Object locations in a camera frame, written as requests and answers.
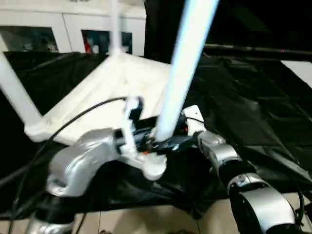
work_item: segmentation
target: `cabinet door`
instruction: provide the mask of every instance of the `cabinet door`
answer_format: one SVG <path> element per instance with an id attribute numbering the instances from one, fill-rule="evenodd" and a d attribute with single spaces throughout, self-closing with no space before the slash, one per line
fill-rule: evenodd
<path id="1" fill-rule="evenodd" d="M 73 51 L 109 53 L 110 17 L 64 14 Z M 120 18 L 121 39 L 125 52 L 143 56 L 145 19 Z"/>
<path id="2" fill-rule="evenodd" d="M 0 10 L 0 50 L 71 52 L 62 14 Z"/>

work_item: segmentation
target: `white tube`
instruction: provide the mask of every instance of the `white tube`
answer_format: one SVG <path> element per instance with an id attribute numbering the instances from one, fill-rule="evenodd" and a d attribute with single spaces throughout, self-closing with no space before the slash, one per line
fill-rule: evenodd
<path id="1" fill-rule="evenodd" d="M 110 34 L 110 49 L 112 55 L 118 55 L 121 52 L 121 31 L 119 27 L 119 8 L 118 0 L 111 0 L 111 34 Z"/>
<path id="2" fill-rule="evenodd" d="M 3 52 L 0 51 L 0 88 L 25 126 L 41 123 L 42 116 L 30 99 Z"/>
<path id="3" fill-rule="evenodd" d="M 185 97 L 217 9 L 218 0 L 188 0 L 177 37 L 165 99 L 156 124 L 156 141 L 173 135 Z"/>

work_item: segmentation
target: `robotic arm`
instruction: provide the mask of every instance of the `robotic arm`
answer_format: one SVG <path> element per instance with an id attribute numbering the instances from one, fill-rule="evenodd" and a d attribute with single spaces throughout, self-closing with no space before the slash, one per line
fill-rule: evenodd
<path id="1" fill-rule="evenodd" d="M 185 129 L 183 124 L 185 122 L 181 121 L 180 129 Z M 195 132 L 192 136 L 180 132 L 182 135 L 156 143 L 151 127 L 146 127 L 146 124 L 141 126 L 132 131 L 137 150 L 135 159 L 125 154 L 122 131 L 112 129 L 85 133 L 76 144 L 58 152 L 50 163 L 51 174 L 47 180 L 49 204 L 53 209 L 37 210 L 26 233 L 71 233 L 75 213 L 68 212 L 65 207 L 85 193 L 103 164 L 121 160 L 136 165 L 147 179 L 155 180 L 164 172 L 165 154 L 191 145 L 196 145 L 212 163 L 226 186 L 241 234 L 302 233 L 286 198 L 265 182 L 253 166 L 243 161 L 223 137 L 209 131 Z"/>
<path id="2" fill-rule="evenodd" d="M 201 132 L 198 146 L 227 188 L 241 234 L 302 233 L 286 198 L 244 162 L 221 136 Z"/>

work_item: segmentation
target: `black cloth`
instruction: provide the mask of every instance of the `black cloth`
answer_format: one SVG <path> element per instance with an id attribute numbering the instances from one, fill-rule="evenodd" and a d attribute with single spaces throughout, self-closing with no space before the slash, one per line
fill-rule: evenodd
<path id="1" fill-rule="evenodd" d="M 42 114 L 105 59 L 79 53 L 6 55 Z M 27 138 L 22 122 L 3 95 L 0 103 L 6 123 L 1 129 L 5 136 L 2 147 L 11 146 L 2 153 L 0 173 L 0 218 L 8 219 L 21 167 L 40 143 Z M 293 192 L 295 186 L 287 176 L 298 181 L 302 190 L 311 189 L 309 174 L 304 174 L 304 170 L 312 172 L 311 103 L 310 87 L 279 61 L 202 57 L 185 107 L 198 105 L 209 128 L 219 131 L 265 180 L 281 192 Z M 25 184 L 19 218 L 28 217 L 42 199 L 48 162 L 63 147 L 53 143 L 40 157 Z M 88 191 L 75 207 L 79 212 L 84 211 L 92 194 L 89 211 L 172 204 L 200 218 L 215 200 L 227 197 L 224 186 L 210 172 L 209 161 L 197 149 L 168 155 L 167 170 L 155 182 L 121 162 L 107 163 Z"/>

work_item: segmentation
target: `white cabinet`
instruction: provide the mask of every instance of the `white cabinet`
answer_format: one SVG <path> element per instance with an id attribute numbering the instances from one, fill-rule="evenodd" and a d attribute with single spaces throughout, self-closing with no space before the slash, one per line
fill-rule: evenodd
<path id="1" fill-rule="evenodd" d="M 124 50 L 143 56 L 143 0 L 118 0 Z M 0 0 L 0 50 L 109 52 L 110 0 Z"/>
<path id="2" fill-rule="evenodd" d="M 108 53 L 109 16 L 83 16 L 64 14 L 69 40 L 73 51 L 86 52 L 88 46 L 97 45 L 99 52 Z M 130 54 L 143 56 L 145 42 L 145 19 L 120 19 L 122 46 Z"/>
<path id="3" fill-rule="evenodd" d="M 63 15 L 0 10 L 0 50 L 72 51 Z"/>

